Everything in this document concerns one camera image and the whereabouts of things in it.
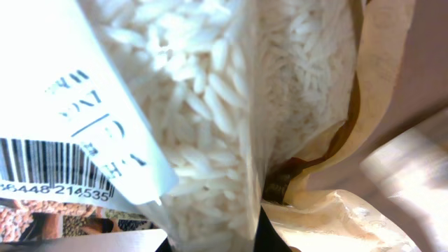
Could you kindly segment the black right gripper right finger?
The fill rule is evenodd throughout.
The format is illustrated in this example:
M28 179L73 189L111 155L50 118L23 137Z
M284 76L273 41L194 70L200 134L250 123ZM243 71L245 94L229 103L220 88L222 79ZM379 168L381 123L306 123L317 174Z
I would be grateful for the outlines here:
M254 252L292 252L291 248L274 229L265 210L260 208Z

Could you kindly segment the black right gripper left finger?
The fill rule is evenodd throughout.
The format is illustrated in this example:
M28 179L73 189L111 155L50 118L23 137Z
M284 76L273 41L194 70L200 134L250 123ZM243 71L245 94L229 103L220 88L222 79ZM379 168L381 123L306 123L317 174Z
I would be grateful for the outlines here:
M168 239L165 239L161 245L157 248L155 252L172 252L172 248L168 242Z

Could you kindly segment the beige rice bag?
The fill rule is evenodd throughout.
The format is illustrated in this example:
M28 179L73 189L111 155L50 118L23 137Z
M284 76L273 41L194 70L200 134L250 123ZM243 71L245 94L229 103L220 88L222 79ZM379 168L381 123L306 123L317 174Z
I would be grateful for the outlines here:
M2 1L1 240L32 214L263 251L261 202L354 137L364 1Z

